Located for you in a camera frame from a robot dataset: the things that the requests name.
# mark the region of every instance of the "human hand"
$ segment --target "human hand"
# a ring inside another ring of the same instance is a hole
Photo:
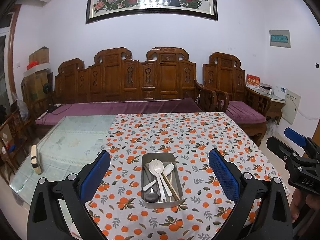
[[[302,200],[302,192],[299,189],[295,189],[295,191],[292,194],[292,201],[290,204],[290,211],[291,211],[291,218],[292,218],[292,223],[297,220],[300,214],[300,209],[299,205]],[[306,204],[315,210],[320,209],[320,196],[312,195],[309,194],[306,197]]]

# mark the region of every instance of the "white spoon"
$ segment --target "white spoon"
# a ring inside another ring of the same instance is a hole
[[[160,197],[161,197],[161,202],[167,202],[167,199],[165,198],[162,182],[161,182],[161,173],[163,172],[163,163],[157,159],[152,160],[149,163],[149,171],[157,178],[158,180],[158,185],[159,185],[159,190],[160,190]]]
[[[172,163],[168,164],[167,166],[164,167],[163,169],[163,174],[165,176],[168,176],[169,174],[172,175],[172,171],[174,169],[174,165]],[[143,191],[147,191],[150,187],[152,187],[155,183],[157,182],[157,180],[155,179],[154,181],[150,182],[149,184],[145,185],[142,190]]]

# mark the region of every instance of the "black picture frame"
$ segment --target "black picture frame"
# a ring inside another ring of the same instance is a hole
[[[125,11],[117,11],[117,12],[108,13],[108,14],[99,15],[99,16],[90,18],[91,0],[88,0],[88,2],[87,2],[87,11],[86,11],[86,22],[85,23],[88,24],[88,23],[97,22],[97,21],[100,21],[100,20],[113,18],[113,17],[118,17],[118,16],[131,15],[131,14],[144,14],[144,13],[183,14],[183,15],[202,17],[202,18],[207,18],[207,19],[218,21],[217,0],[212,0],[212,1],[213,1],[213,15],[207,14],[207,13],[202,13],[202,12],[183,10],[183,9],[144,8],[144,9],[132,9],[132,10],[125,10]]]

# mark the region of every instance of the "wooden side table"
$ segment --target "wooden side table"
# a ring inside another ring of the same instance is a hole
[[[281,116],[282,116],[282,112],[281,109],[282,107],[284,107],[285,105],[285,100],[280,99],[279,97],[275,96],[275,95],[269,95],[267,93],[262,92],[259,89],[252,89],[251,90],[258,92],[261,95],[264,96],[268,96],[271,99],[271,106],[266,114],[266,117],[268,118],[275,118],[277,124],[279,125]]]

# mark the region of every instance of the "tiled floor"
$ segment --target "tiled floor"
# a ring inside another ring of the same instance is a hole
[[[279,135],[276,135],[277,138],[284,141]],[[264,155],[271,161],[276,170],[281,173],[284,180],[287,182],[289,178],[288,171],[284,168],[284,162],[281,161],[277,156],[267,149],[266,140],[261,142],[259,149],[264,153]],[[291,194],[294,190],[291,186],[288,186]],[[4,215],[6,216],[8,222],[11,224],[12,228],[16,231],[19,237],[22,240],[27,239],[27,221],[28,221],[28,211],[25,205],[23,207],[19,206],[13,195],[11,188],[6,185],[4,180],[0,178],[0,208]]]

